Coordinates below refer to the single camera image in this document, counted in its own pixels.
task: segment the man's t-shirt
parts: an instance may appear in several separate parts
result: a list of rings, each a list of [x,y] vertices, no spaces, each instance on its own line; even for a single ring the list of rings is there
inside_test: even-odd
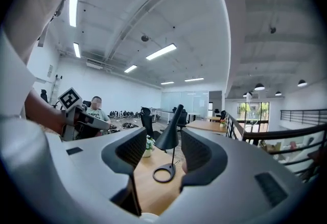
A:
[[[103,110],[100,109],[93,110],[89,107],[87,108],[86,113],[100,120],[110,121],[108,115],[106,115]]]

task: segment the window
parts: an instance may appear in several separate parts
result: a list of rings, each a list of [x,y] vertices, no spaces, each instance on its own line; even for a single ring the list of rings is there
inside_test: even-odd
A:
[[[212,115],[213,115],[213,106],[214,106],[214,103],[209,103],[208,117],[212,117]]]
[[[247,132],[267,132],[269,103],[238,103],[237,121],[242,126],[246,121]]]

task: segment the wooden table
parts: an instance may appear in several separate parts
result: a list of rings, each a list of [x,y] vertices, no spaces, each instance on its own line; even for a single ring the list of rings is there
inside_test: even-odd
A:
[[[213,121],[219,121],[220,118],[221,118],[221,116],[219,116],[219,117],[210,117],[210,116],[207,117],[207,119],[210,120],[210,121],[212,121],[212,120],[213,120]]]
[[[217,133],[227,133],[227,127],[220,127],[219,122],[195,120],[187,124],[186,127]]]
[[[171,182],[159,183],[152,178],[152,172],[167,163],[172,162],[172,156],[155,147],[149,158],[142,158],[134,171],[138,201],[143,213],[161,215],[170,204],[179,196],[181,179],[185,175],[182,170],[182,162],[176,166],[175,177]],[[158,179],[168,179],[169,173],[159,171]]]

